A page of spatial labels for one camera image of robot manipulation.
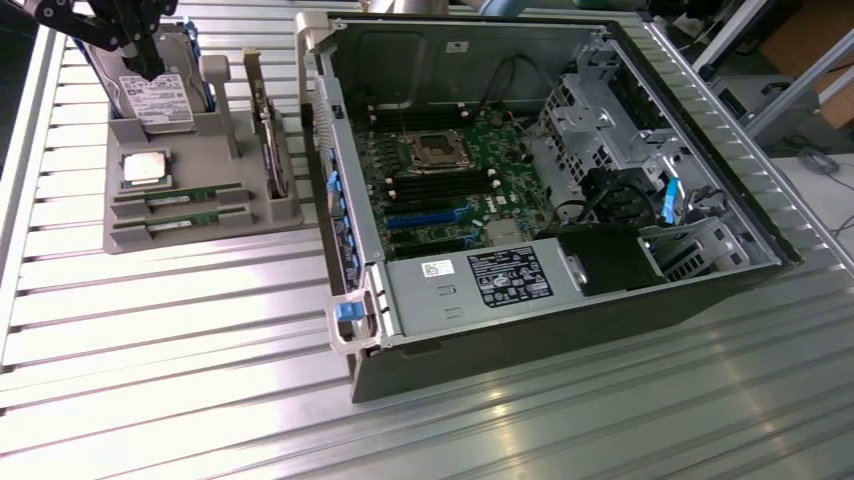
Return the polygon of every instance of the robotic arm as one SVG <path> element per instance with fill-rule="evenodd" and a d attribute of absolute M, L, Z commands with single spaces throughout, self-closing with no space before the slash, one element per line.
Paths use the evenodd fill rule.
<path fill-rule="evenodd" d="M 36 22 L 107 51 L 121 49 L 129 70 L 153 80 L 165 71 L 153 35 L 177 0 L 89 0 L 95 15 L 73 12 L 73 0 L 24 0 Z"/>

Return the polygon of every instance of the white sticker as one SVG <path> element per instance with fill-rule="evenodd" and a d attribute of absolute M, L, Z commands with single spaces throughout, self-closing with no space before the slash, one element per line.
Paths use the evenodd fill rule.
<path fill-rule="evenodd" d="M 160 75 L 151 82 L 143 77 L 119 77 L 131 107 L 143 125 L 192 121 L 192 109 L 180 75 Z"/>
<path fill-rule="evenodd" d="M 444 47 L 444 53 L 466 53 L 468 51 L 468 42 L 448 42 Z"/>
<path fill-rule="evenodd" d="M 450 260 L 439 260 L 438 262 L 422 263 L 424 278 L 439 277 L 454 273 L 454 264 Z"/>
<path fill-rule="evenodd" d="M 148 225 L 147 230 L 149 232 L 161 232 L 164 230 L 175 230 L 176 228 L 192 227 L 189 220 L 181 220 L 179 222 L 161 223 L 160 225 Z"/>
<path fill-rule="evenodd" d="M 189 203 L 189 195 L 180 195 L 177 197 L 155 198 L 153 200 L 148 200 L 149 207 L 173 205 L 176 203 Z"/>

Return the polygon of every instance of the hard drive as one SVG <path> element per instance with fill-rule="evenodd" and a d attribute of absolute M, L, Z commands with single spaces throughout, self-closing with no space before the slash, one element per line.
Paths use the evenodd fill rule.
<path fill-rule="evenodd" d="M 161 25 L 155 36 L 167 72 L 151 82 L 131 71 L 120 50 L 77 43 L 107 91 L 113 118 L 137 118 L 149 134 L 193 129 L 193 113 L 213 110 L 199 73 L 199 49 L 191 23 Z"/>

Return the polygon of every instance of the blue pcie slot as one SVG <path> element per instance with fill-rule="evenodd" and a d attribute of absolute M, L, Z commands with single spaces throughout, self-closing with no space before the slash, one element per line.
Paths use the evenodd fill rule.
<path fill-rule="evenodd" d="M 456 223 L 463 218 L 463 214 L 468 210 L 458 208 L 446 212 L 428 213 L 424 215 L 408 215 L 406 217 L 394 217 L 386 221 L 390 230 L 408 227 L 423 227 L 426 225 L 442 225 L 443 223 Z"/>

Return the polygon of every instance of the slotted metal table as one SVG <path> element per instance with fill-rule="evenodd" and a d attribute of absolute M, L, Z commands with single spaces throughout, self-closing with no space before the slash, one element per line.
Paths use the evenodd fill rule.
<path fill-rule="evenodd" d="M 248 106 L 240 48 L 261 50 L 306 228 L 119 256 L 100 251 L 105 96 L 67 38 L 39 32 L 0 181 L 0 478 L 854 474 L 850 258 L 632 14 L 607 16 L 731 145 L 733 168 L 807 263 L 676 328 L 350 403 L 302 154 L 292 18 L 304 8 L 358 7 L 184 0 L 177 15 L 204 52 L 229 56 L 232 109 Z"/>

